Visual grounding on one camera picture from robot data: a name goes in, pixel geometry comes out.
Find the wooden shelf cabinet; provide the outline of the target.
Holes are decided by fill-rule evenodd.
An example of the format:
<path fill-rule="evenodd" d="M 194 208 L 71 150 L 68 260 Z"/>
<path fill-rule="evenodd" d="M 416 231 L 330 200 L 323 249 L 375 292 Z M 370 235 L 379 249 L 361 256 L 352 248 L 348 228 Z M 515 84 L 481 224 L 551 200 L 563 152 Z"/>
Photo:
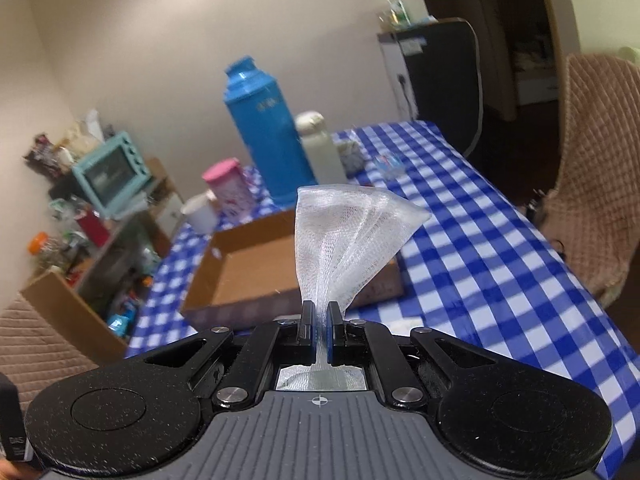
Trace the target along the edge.
<path fill-rule="evenodd" d="M 124 356 L 127 341 L 107 327 L 107 320 L 130 292 L 146 292 L 143 272 L 153 270 L 152 256 L 169 254 L 182 223 L 182 197 L 174 181 L 159 158 L 145 162 L 152 174 L 144 188 L 148 208 L 110 222 L 110 238 L 76 266 L 74 278 L 47 270 L 21 290 L 36 312 L 96 364 Z"/>

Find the clear plastic tissue pack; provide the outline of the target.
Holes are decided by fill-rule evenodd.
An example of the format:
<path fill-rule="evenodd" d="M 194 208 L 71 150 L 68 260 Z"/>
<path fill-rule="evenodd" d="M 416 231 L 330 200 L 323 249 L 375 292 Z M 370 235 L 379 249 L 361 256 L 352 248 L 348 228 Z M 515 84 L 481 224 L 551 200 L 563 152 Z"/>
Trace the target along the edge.
<path fill-rule="evenodd" d="M 393 153 L 377 154 L 372 162 L 385 181 L 398 179 L 405 173 L 404 163 Z"/>

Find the white mesh gauze cloth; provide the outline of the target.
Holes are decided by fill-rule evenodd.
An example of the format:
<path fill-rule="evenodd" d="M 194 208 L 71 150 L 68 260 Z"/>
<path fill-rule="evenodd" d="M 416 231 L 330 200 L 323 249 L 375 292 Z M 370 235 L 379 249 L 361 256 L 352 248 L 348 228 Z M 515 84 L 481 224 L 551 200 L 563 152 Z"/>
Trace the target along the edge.
<path fill-rule="evenodd" d="M 330 304 L 343 314 L 356 296 L 431 217 L 382 188 L 353 184 L 305 186 L 295 209 L 295 265 L 300 296 L 311 306 L 311 364 L 281 368 L 277 389 L 363 391 L 357 365 L 330 363 Z"/>

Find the quilted tan chair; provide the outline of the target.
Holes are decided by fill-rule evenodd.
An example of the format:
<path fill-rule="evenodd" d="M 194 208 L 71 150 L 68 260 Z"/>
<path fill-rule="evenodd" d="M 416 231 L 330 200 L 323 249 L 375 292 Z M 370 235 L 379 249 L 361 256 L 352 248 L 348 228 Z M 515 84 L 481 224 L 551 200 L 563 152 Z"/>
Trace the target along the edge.
<path fill-rule="evenodd" d="M 97 367 L 68 315 L 42 313 L 21 292 L 1 310 L 1 374 L 23 412 L 43 389 Z"/>
<path fill-rule="evenodd" d="M 602 307 L 639 245 L 639 69 L 608 54 L 567 58 L 561 162 L 539 229 Z"/>

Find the green glass bottle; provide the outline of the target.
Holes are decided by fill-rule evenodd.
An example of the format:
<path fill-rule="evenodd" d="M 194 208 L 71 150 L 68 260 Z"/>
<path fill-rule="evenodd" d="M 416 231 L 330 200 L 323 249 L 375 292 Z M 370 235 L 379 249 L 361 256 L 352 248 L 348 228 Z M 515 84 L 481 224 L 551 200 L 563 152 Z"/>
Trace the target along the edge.
<path fill-rule="evenodd" d="M 387 0 L 390 24 L 396 29 L 405 29 L 411 25 L 411 18 L 402 0 Z"/>

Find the right quilted tan chair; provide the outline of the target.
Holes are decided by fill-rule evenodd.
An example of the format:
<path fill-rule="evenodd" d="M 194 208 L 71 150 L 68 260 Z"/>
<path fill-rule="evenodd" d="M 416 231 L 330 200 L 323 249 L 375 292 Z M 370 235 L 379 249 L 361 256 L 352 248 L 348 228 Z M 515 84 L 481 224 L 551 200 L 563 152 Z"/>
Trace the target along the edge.
<path fill-rule="evenodd" d="M 639 245 L 639 69 L 608 54 L 567 58 L 561 162 L 539 229 L 602 307 Z"/>

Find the pink lidded cartoon cup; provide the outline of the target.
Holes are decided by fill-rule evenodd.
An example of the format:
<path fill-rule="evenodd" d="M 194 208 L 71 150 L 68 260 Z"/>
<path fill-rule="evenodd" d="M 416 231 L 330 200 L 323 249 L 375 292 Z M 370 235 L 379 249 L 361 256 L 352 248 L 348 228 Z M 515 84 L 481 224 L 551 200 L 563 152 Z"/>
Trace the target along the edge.
<path fill-rule="evenodd" d="M 202 173 L 202 179 L 216 196 L 221 211 L 230 220 L 240 221 L 254 210 L 254 196 L 236 158 L 216 162 Z"/>

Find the blue white checkered tablecloth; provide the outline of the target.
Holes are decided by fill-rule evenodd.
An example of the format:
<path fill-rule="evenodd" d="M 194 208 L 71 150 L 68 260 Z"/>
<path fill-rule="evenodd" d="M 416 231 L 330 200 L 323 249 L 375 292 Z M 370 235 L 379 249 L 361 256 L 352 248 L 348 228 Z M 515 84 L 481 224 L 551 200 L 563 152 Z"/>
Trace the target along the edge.
<path fill-rule="evenodd" d="M 639 439 L 639 358 L 564 260 L 430 122 L 353 128 L 366 159 L 395 156 L 394 193 L 431 219 L 401 249 L 404 294 L 362 309 L 416 321 L 576 380 L 599 393 L 613 435 L 597 468 L 613 478 Z"/>

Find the large blue thermos flask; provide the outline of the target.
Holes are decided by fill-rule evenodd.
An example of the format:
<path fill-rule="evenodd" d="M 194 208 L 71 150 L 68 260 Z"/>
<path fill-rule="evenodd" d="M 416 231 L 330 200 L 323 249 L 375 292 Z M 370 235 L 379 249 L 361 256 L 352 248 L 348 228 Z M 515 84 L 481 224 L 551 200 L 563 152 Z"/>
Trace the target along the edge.
<path fill-rule="evenodd" d="M 297 190 L 316 179 L 277 79 L 243 56 L 226 69 L 224 104 L 277 206 L 295 205 Z"/>

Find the brown cardboard tray box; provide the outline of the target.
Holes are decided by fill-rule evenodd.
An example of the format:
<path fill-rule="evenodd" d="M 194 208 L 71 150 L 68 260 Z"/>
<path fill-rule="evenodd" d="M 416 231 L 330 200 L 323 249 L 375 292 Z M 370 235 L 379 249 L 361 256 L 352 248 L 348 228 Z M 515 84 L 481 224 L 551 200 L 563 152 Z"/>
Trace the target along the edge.
<path fill-rule="evenodd" d="M 294 223 L 287 210 L 213 235 L 180 307 L 194 330 L 247 330 L 302 313 Z"/>

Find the teal toaster oven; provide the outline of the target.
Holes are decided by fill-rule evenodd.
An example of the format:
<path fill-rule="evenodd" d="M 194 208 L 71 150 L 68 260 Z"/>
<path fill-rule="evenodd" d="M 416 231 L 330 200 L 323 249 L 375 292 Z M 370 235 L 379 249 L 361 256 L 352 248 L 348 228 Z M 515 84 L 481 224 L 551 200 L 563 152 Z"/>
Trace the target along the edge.
<path fill-rule="evenodd" d="M 76 162 L 72 174 L 103 218 L 119 214 L 152 178 L 126 131 L 116 133 Z"/>

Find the left quilted tan chair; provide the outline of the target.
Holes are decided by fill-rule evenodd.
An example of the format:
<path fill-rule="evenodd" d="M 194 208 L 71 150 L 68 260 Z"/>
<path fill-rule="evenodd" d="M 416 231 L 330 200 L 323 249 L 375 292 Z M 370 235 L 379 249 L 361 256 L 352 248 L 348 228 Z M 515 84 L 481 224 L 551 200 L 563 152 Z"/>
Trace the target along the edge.
<path fill-rule="evenodd" d="M 43 389 L 97 367 L 68 315 L 42 313 L 21 292 L 1 310 L 1 374 L 23 412 Z"/>

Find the red canister on shelf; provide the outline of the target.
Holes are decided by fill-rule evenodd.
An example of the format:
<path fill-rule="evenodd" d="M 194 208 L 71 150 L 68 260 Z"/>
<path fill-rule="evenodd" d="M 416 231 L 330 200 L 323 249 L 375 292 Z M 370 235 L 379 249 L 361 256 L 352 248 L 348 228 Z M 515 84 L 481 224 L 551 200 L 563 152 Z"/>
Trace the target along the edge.
<path fill-rule="evenodd" d="M 93 209 L 77 211 L 74 219 L 94 246 L 101 248 L 110 239 L 110 231 Z"/>

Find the white insulated bottle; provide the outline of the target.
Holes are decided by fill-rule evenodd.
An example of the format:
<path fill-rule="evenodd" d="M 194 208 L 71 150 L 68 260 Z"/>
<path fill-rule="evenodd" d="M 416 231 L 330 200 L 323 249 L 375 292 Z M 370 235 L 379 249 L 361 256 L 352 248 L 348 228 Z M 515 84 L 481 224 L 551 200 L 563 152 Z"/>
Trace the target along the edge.
<path fill-rule="evenodd" d="M 295 128 L 316 181 L 345 184 L 345 170 L 324 117 L 314 110 L 300 113 L 295 117 Z"/>

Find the black mini fridge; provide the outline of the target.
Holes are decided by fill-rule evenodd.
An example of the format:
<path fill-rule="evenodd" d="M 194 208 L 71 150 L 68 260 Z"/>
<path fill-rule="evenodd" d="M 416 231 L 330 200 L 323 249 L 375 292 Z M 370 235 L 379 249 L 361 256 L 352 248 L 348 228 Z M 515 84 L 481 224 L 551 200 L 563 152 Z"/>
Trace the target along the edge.
<path fill-rule="evenodd" d="M 398 114 L 432 122 L 463 156 L 474 151 L 483 127 L 480 47 L 472 25 L 444 18 L 378 34 Z"/>

